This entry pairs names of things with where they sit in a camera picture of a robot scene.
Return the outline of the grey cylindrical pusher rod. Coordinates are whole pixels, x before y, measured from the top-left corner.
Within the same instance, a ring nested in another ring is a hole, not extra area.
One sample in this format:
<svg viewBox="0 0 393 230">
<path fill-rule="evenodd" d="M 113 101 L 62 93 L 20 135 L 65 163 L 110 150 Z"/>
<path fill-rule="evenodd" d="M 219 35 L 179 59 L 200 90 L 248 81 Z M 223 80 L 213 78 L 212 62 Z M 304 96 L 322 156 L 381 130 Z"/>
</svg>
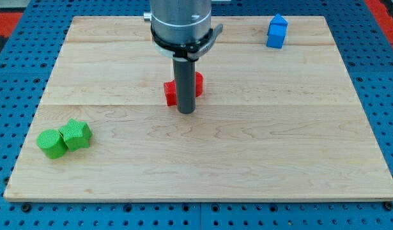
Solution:
<svg viewBox="0 0 393 230">
<path fill-rule="evenodd" d="M 173 71 L 177 110 L 182 114 L 190 114 L 196 109 L 195 63 L 173 60 Z"/>
</svg>

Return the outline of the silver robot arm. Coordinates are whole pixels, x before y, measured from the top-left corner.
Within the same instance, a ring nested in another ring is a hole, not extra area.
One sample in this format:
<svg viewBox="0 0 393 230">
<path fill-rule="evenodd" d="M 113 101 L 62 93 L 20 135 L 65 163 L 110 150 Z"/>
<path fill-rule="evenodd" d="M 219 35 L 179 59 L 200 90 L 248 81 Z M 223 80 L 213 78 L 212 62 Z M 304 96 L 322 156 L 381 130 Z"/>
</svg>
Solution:
<svg viewBox="0 0 393 230">
<path fill-rule="evenodd" d="M 211 0 L 150 0 L 155 48 L 172 59 L 177 110 L 196 109 L 196 61 L 215 44 L 223 25 L 212 27 Z"/>
</svg>

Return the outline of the black clamp ring mount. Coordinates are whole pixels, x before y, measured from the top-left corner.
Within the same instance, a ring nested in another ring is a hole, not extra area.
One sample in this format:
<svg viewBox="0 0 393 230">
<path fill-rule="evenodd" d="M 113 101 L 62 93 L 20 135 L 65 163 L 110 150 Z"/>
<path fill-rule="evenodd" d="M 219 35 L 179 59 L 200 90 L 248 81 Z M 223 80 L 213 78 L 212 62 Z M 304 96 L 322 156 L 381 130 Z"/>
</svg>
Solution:
<svg viewBox="0 0 393 230">
<path fill-rule="evenodd" d="M 222 31 L 223 25 L 219 24 L 213 29 L 210 28 L 200 40 L 179 44 L 161 39 L 151 27 L 152 41 L 156 50 L 163 56 L 175 61 L 197 61 L 214 46 L 217 37 Z"/>
</svg>

